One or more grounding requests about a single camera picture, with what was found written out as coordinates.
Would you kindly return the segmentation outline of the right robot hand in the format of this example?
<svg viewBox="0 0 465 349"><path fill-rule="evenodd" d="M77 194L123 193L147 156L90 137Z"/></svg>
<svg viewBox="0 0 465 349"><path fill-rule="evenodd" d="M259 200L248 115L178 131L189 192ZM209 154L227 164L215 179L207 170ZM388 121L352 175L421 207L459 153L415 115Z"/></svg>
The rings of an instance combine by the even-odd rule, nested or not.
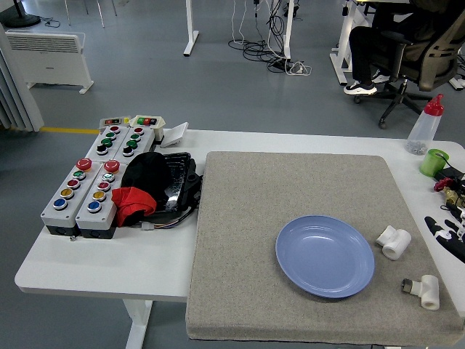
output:
<svg viewBox="0 0 465 349"><path fill-rule="evenodd" d="M464 262L464 242L460 241L454 230L445 230L434 218L426 216L424 221L436 241L458 260Z"/></svg>

